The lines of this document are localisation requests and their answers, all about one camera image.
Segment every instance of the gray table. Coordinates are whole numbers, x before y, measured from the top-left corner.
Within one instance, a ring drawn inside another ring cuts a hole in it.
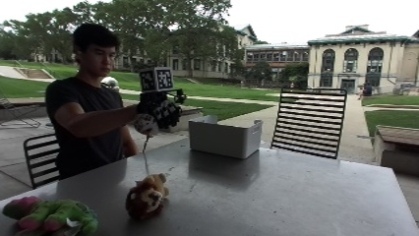
[[[147,153],[151,173],[168,173],[163,213],[134,221],[128,189],[147,175],[139,155],[0,202],[37,195],[75,199],[116,235],[419,235],[392,169],[261,148],[248,159],[191,151],[189,140]],[[0,235],[14,219],[0,216]]]

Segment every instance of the plush toy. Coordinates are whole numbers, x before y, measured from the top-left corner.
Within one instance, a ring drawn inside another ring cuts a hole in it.
[[[43,201],[25,197],[6,204],[3,214],[18,219],[25,235],[92,235],[98,216],[84,204],[72,200]]]
[[[164,174],[148,175],[143,181],[136,182],[126,200],[126,209],[132,218],[147,219],[162,212],[163,202],[170,195],[166,182]]]

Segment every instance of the green plush toy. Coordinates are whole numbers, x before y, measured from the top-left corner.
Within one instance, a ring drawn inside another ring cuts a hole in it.
[[[74,200],[43,201],[25,197],[6,204],[5,215],[19,220],[21,236],[90,236],[98,230],[98,216]]]

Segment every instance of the brown stuffed animal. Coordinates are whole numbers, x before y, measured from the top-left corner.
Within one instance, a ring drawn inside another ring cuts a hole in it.
[[[126,209],[135,219],[147,219],[158,215],[163,208],[163,201],[170,195],[170,189],[164,186],[167,176],[154,174],[136,182],[136,187],[130,190],[126,200]]]

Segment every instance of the short black hair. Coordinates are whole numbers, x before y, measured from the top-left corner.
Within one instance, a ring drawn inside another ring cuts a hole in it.
[[[98,24],[83,24],[74,32],[74,51],[87,51],[91,44],[102,47],[114,47],[119,50],[120,39],[104,26]]]

